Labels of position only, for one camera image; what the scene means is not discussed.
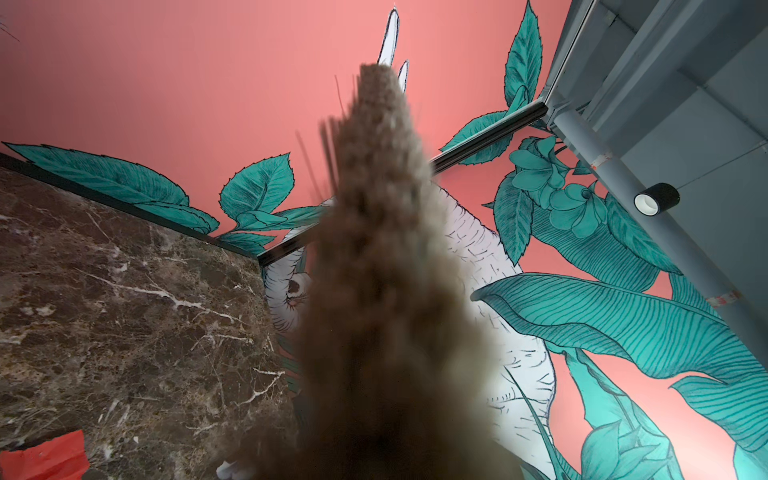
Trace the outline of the red paper scrap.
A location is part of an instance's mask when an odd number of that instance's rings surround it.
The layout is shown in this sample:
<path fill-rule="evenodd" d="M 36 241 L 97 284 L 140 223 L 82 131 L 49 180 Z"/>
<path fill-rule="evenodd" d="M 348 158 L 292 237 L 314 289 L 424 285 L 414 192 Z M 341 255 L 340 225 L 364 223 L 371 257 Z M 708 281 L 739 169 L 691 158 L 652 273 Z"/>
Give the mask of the red paper scrap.
<path fill-rule="evenodd" d="M 80 480 L 89 467 L 82 430 L 28 449 L 1 452 L 5 480 Z"/>

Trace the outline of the brown hand brush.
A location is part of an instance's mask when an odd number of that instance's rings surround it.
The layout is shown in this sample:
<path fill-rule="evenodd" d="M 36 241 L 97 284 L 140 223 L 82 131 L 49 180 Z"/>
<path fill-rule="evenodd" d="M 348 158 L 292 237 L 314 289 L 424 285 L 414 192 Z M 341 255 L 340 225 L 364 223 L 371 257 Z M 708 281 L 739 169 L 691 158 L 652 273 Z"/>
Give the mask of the brown hand brush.
<path fill-rule="evenodd" d="M 401 104 L 397 76 L 362 65 L 349 107 Z M 448 208 L 420 257 L 315 261 L 297 329 L 309 412 L 303 435 L 269 431 L 239 453 L 248 479 L 519 479 L 493 438 L 485 401 L 494 353 L 472 318 L 463 268 L 445 234 Z"/>

